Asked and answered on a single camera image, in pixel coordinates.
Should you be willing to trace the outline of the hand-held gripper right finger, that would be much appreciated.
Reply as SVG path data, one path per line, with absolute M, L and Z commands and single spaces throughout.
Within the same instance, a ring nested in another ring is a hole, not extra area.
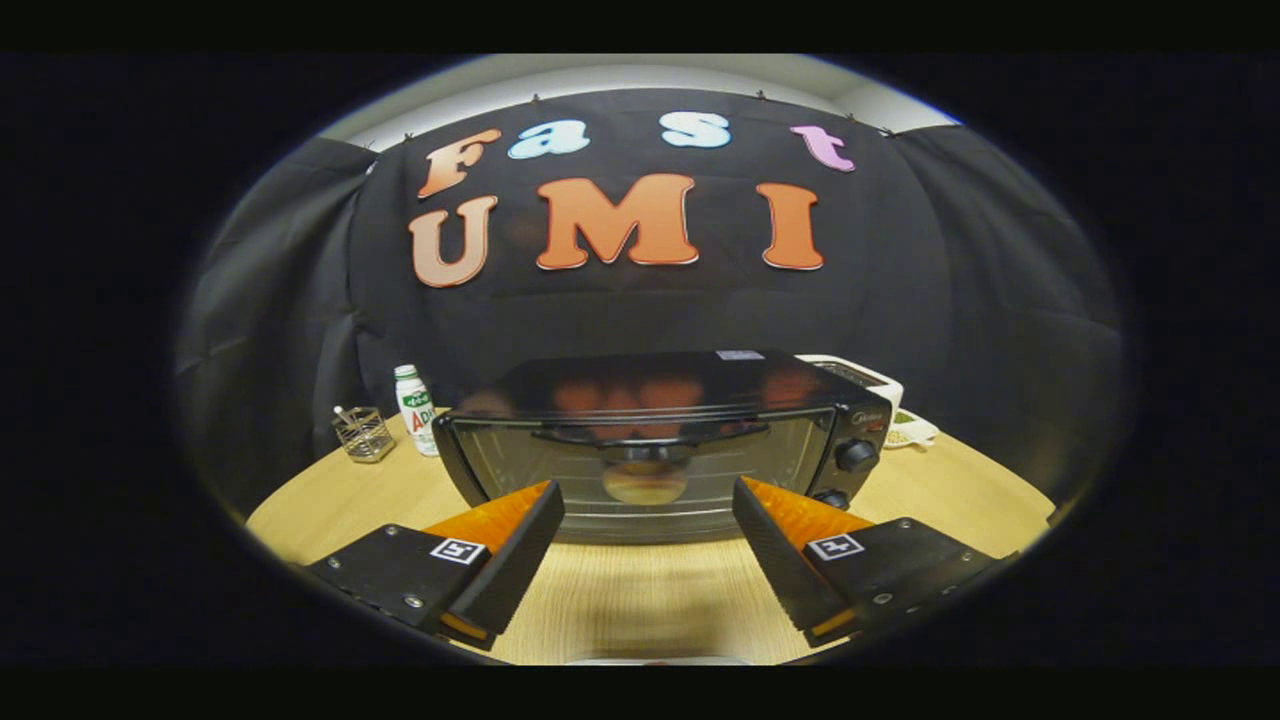
M 906 626 L 1019 557 L 984 553 L 915 518 L 873 523 L 750 477 L 733 483 L 732 514 L 812 648 Z

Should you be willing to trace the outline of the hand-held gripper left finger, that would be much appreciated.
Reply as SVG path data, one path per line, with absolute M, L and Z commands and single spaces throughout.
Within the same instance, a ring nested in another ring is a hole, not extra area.
M 490 650 L 563 518 L 561 486 L 548 480 L 424 529 L 385 524 L 306 570 L 406 626 Z

